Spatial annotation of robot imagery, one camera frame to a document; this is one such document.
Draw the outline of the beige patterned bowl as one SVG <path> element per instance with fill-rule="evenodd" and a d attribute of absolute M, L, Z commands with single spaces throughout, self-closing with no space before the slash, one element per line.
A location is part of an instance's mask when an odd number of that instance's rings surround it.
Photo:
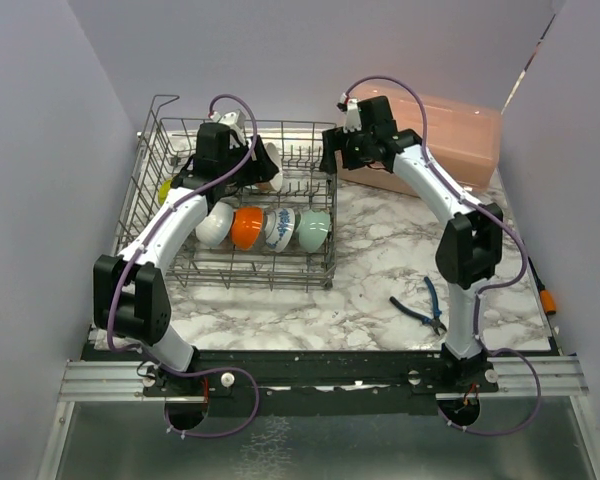
<path fill-rule="evenodd" d="M 257 183 L 256 186 L 261 192 L 279 192 L 282 188 L 284 180 L 281 155 L 274 143 L 265 143 L 264 148 L 268 158 L 276 166 L 277 172 L 270 180 Z"/>

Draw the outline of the blue floral bowl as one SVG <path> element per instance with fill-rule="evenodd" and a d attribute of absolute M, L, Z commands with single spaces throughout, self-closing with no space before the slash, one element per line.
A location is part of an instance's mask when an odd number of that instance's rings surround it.
<path fill-rule="evenodd" d="M 276 253 L 282 252 L 293 236 L 296 215 L 293 209 L 280 207 L 266 213 L 265 244 Z"/>

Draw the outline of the white round bowl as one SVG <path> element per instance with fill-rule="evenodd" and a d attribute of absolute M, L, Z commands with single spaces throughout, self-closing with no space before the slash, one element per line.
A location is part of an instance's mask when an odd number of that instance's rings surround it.
<path fill-rule="evenodd" d="M 235 211 L 230 230 L 233 244 L 241 250 L 249 250 L 256 243 L 264 225 L 264 211 L 260 207 L 241 207 Z"/>

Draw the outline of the celadon green bowl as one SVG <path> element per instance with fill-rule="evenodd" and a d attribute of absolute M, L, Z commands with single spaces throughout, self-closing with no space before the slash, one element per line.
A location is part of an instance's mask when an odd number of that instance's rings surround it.
<path fill-rule="evenodd" d="M 304 210 L 296 229 L 299 245 L 308 253 L 319 250 L 325 242 L 331 226 L 331 217 L 326 211 Z"/>

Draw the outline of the grey bowl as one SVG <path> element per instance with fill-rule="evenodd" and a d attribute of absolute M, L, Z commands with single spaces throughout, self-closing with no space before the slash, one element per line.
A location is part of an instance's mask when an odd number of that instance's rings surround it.
<path fill-rule="evenodd" d="M 229 234 L 233 220 L 233 207 L 225 202 L 218 202 L 195 228 L 196 237 L 203 245 L 217 247 Z"/>

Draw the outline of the yellow-green bowl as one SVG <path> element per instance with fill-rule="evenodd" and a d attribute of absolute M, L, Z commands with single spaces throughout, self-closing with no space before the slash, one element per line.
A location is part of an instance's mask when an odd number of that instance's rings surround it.
<path fill-rule="evenodd" d="M 171 189 L 171 182 L 172 182 L 171 179 L 167 179 L 165 182 L 163 182 L 161 184 L 161 186 L 158 189 L 157 200 L 160 205 L 163 205 L 164 202 L 166 201 L 168 193 Z"/>

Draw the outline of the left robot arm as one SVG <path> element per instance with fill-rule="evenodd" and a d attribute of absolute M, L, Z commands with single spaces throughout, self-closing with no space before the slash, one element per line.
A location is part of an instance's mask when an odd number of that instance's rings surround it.
<path fill-rule="evenodd" d="M 228 123 L 207 122 L 194 153 L 175 175 L 156 216 L 117 255 L 101 255 L 93 267 L 95 325 L 131 340 L 162 364 L 166 382 L 186 395 L 200 385 L 195 349 L 170 325 L 164 276 L 192 231 L 235 188 L 271 180 L 279 169 L 259 135 L 246 138 Z"/>

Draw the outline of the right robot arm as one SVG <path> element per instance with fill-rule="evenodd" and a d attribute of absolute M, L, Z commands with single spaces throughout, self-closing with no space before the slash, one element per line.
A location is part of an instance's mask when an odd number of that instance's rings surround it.
<path fill-rule="evenodd" d="M 461 391 L 471 384 L 476 371 L 471 363 L 483 355 L 475 299 L 495 274 L 502 258 L 503 219 L 495 203 L 486 207 L 434 160 L 426 146 L 427 130 L 400 131 L 389 100 L 376 96 L 357 100 L 341 96 L 338 109 L 345 114 L 340 127 L 322 133 L 320 170 L 333 174 L 339 167 L 356 170 L 380 163 L 407 183 L 444 226 L 435 263 L 449 290 L 449 326 L 439 367 L 441 383 Z"/>

